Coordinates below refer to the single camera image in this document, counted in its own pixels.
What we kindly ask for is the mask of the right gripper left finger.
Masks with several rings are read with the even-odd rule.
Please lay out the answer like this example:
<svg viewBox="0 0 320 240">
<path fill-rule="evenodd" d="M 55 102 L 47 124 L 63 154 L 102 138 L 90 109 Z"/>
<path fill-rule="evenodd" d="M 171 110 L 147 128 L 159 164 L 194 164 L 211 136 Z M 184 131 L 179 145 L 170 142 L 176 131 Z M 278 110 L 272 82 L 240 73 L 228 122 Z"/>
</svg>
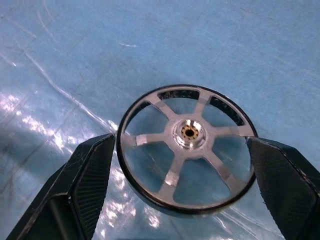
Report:
<svg viewBox="0 0 320 240">
<path fill-rule="evenodd" d="M 109 133 L 79 144 L 6 240 L 92 240 L 106 197 L 115 139 Z"/>
</svg>

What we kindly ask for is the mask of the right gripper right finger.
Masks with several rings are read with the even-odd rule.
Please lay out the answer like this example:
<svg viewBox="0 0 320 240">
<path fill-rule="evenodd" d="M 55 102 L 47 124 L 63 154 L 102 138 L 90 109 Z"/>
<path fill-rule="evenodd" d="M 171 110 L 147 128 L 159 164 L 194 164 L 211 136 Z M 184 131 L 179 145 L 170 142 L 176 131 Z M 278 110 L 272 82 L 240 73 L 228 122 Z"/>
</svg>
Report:
<svg viewBox="0 0 320 240">
<path fill-rule="evenodd" d="M 294 147 L 247 140 L 260 194 L 285 240 L 320 240 L 320 172 Z"/>
</svg>

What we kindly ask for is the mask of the silver spoked rotor black rim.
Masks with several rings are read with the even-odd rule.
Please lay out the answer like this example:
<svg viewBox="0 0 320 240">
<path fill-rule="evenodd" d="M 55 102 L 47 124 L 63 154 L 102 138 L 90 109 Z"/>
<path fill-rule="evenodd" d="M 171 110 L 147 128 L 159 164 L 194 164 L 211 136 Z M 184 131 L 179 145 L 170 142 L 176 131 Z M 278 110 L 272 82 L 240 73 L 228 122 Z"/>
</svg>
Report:
<svg viewBox="0 0 320 240">
<path fill-rule="evenodd" d="M 145 107 L 152 105 L 167 118 L 161 133 L 126 135 L 131 120 Z M 203 118 L 207 105 L 214 106 L 234 122 L 233 126 L 216 127 Z M 116 135 L 116 152 L 119 165 L 132 188 L 149 204 L 184 215 L 202 215 L 216 212 L 243 197 L 253 185 L 256 176 L 253 167 L 247 179 L 236 178 L 230 169 L 213 152 L 215 140 L 237 136 L 256 137 L 257 131 L 248 115 L 230 98 L 212 89 L 191 85 L 173 84 L 153 89 L 138 98 L 126 111 Z M 165 143 L 174 153 L 172 164 L 159 191 L 148 190 L 134 175 L 125 157 L 126 148 L 135 148 L 158 142 Z M 205 159 L 228 187 L 230 196 L 217 203 L 206 205 L 180 204 L 174 200 L 181 170 L 186 161 Z"/>
</svg>

